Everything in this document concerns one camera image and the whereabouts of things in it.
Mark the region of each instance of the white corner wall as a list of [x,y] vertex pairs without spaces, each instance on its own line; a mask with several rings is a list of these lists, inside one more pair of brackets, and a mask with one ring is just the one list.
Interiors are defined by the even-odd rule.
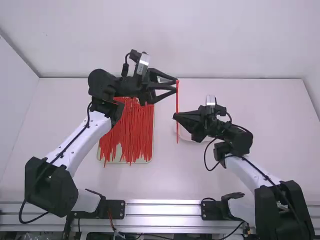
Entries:
[[38,76],[0,35],[0,179],[38,82]]
[[179,78],[303,79],[320,116],[319,13],[320,0],[3,0],[0,29],[43,78],[119,75],[134,48]]

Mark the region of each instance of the metal frame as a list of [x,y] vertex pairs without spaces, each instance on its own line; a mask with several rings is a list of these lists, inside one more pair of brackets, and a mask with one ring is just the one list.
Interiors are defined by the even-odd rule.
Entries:
[[[203,221],[200,200],[126,200],[125,217],[114,220],[115,227],[125,233],[189,233],[189,234],[228,234],[239,221]],[[24,225],[18,220],[21,202],[0,202],[2,211],[0,231],[62,232],[66,218],[48,214],[45,217]],[[308,204],[316,235],[320,235],[320,204]],[[44,210],[26,204],[23,218],[28,220]],[[78,220],[72,223],[71,231],[78,231]],[[81,232],[112,233],[108,219],[81,219]],[[240,228],[235,234],[241,234]]]

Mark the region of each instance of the black mount bracket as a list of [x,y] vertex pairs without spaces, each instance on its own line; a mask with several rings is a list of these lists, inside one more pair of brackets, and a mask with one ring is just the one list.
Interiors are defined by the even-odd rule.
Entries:
[[124,219],[126,202],[124,200],[107,200],[102,194],[86,189],[88,192],[100,196],[100,202],[94,212],[72,211],[65,219],[63,230],[63,240],[68,240],[74,219],[109,219],[109,214],[112,219]]
[[201,218],[204,221],[224,221],[224,220],[242,220],[232,216],[229,210],[228,201],[230,199],[242,198],[245,194],[242,192],[233,192],[221,197],[221,201],[203,200],[201,201]]

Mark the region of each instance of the bundle of red sticks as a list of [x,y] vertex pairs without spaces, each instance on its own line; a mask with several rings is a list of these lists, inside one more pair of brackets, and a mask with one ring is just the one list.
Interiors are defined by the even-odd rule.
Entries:
[[[178,87],[176,88],[176,112],[178,108]],[[104,167],[107,162],[116,159],[118,145],[121,146],[121,157],[118,162],[132,164],[137,159],[149,162],[153,154],[154,115],[153,104],[140,106],[137,98],[115,97],[114,100],[124,103],[121,119],[99,142],[100,160],[104,158]],[[176,142],[179,140],[179,126],[176,123]]]

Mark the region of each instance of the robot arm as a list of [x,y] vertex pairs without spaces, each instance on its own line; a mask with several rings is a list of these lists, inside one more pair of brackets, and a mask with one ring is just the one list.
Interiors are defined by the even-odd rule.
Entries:
[[[82,214],[82,218],[109,218],[109,210],[114,205],[124,206],[122,200],[106,200],[106,197],[92,190],[77,189],[73,176],[80,163],[92,147],[121,118],[124,104],[114,97],[135,97],[140,105],[155,104],[176,93],[176,78],[155,68],[148,68],[149,55],[131,50],[128,53],[135,63],[133,76],[127,76],[127,59],[123,65],[121,77],[96,69],[88,76],[91,103],[87,107],[87,118],[54,151],[43,159],[32,157],[25,165],[24,201],[19,212],[23,224],[22,211],[26,202],[36,205],[48,213],[64,217],[71,211]],[[166,79],[165,83],[158,78]],[[156,90],[167,92],[156,95]]]
[[[227,122],[217,118],[226,115],[230,117],[227,109],[218,105],[214,96],[207,96],[206,106],[175,113],[173,119],[191,134],[195,142],[200,143],[206,136],[222,140],[214,145],[214,158],[225,169],[230,169],[254,195],[255,226],[260,239],[313,239],[315,231],[300,186],[293,180],[282,181],[246,158],[253,143],[253,134],[233,124],[231,117]],[[236,211],[232,208],[243,196],[241,192],[223,196],[221,203],[210,203],[213,207],[209,211],[224,211],[225,219],[247,220],[247,209],[239,209],[239,205]]]

